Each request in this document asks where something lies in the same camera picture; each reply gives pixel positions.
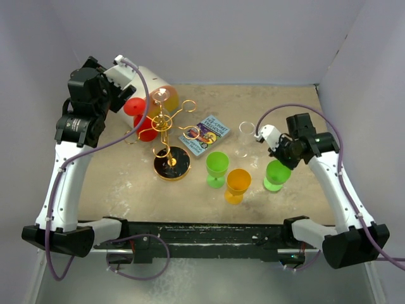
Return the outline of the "red plastic goblet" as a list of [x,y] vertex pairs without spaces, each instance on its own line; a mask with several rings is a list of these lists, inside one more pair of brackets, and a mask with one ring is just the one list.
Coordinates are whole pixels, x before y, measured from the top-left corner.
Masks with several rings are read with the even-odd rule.
[[[136,127],[146,110],[146,100],[142,98],[130,98],[123,106],[123,111],[134,118],[133,127]],[[146,117],[143,124],[137,129],[138,139],[143,142],[154,140],[158,132],[152,128],[151,119]]]

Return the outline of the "clear wine glass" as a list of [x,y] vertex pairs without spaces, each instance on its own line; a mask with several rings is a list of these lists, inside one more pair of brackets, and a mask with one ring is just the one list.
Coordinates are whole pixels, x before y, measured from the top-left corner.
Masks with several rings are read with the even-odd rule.
[[171,114],[165,108],[165,102],[170,98],[168,89],[160,88],[152,95],[154,104],[158,107],[158,114],[153,118],[153,126],[157,130],[166,131],[168,135],[171,134],[172,124]]

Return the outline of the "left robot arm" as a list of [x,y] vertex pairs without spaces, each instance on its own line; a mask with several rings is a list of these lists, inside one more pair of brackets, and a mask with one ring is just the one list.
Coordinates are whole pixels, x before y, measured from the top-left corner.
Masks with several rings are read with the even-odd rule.
[[136,92],[131,81],[136,66],[118,55],[109,69],[89,57],[70,74],[69,97],[56,123],[54,168],[45,202],[33,225],[22,229],[22,239],[42,250],[85,257],[93,246],[109,241],[115,248],[130,242],[122,221],[102,218],[78,222],[78,204],[92,154],[109,112],[117,113]]

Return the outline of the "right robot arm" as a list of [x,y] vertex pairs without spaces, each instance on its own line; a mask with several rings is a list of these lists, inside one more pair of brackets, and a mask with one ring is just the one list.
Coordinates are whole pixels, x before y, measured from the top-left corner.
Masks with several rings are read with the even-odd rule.
[[314,173],[327,198],[334,226],[324,226],[309,217],[300,216],[284,221],[282,242],[295,248],[305,242],[323,252],[334,269],[374,261],[388,241],[386,225],[377,224],[359,200],[351,181],[339,163],[339,146],[329,132],[318,133],[311,117],[302,113],[286,119],[288,133],[265,125],[259,131],[269,146],[270,156],[290,170],[304,162]]

